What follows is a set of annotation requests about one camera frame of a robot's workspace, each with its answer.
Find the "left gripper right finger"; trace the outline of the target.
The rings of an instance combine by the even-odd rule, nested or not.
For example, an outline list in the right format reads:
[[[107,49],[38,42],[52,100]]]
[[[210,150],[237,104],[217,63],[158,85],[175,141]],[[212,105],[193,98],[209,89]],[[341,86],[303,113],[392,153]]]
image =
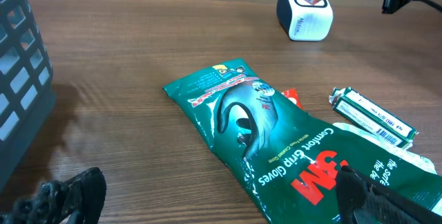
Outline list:
[[[437,224],[441,216],[408,200],[361,172],[344,166],[336,176],[343,224]]]

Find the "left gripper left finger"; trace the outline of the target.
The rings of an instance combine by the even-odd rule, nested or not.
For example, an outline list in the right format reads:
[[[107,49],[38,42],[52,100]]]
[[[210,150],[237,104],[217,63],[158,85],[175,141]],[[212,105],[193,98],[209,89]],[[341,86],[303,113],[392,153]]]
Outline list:
[[[32,198],[20,198],[2,223],[97,224],[104,208],[106,180],[102,171],[91,167],[66,180],[45,182]]]

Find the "light green wipes packet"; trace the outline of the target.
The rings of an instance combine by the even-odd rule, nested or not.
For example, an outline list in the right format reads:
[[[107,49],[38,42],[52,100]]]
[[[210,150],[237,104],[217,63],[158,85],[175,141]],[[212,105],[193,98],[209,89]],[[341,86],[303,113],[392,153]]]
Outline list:
[[[394,154],[395,156],[398,156],[399,158],[402,158],[403,160],[417,166],[418,168],[420,168],[426,172],[429,172],[432,174],[437,174],[434,163],[428,158],[420,156],[416,153],[412,153],[408,150],[396,147],[396,146],[388,143],[387,141],[383,141],[381,138],[375,136],[374,134],[369,133],[365,130],[362,130],[358,127],[355,127],[354,125],[343,123],[343,122],[335,122],[335,123],[333,123],[333,125],[335,127],[338,127],[339,129],[352,132],[362,138],[369,140],[370,142],[374,143],[375,145]]]

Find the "green 3M gloves packet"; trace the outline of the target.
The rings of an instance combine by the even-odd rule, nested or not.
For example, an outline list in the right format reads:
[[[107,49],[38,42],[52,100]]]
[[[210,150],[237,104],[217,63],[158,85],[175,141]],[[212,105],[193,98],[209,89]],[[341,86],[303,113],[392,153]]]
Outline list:
[[[164,89],[270,223],[341,223],[336,176],[346,165],[441,216],[439,175],[311,116],[241,59]]]

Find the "white green box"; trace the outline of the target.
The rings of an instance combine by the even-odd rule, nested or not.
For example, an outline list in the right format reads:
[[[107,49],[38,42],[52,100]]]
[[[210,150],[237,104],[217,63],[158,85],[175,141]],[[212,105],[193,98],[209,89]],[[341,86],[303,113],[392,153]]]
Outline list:
[[[351,87],[334,88],[329,96],[333,110],[356,126],[396,147],[409,149],[418,131]]]

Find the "red Nescafe stick sachet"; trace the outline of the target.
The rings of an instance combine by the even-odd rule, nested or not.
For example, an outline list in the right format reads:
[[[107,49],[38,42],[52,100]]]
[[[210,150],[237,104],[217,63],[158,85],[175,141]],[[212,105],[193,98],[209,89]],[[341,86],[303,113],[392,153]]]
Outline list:
[[[282,92],[282,94],[289,99],[291,102],[293,102],[298,108],[303,109],[302,104],[300,103],[298,94],[296,89],[291,88],[291,89],[287,89],[285,91]]]

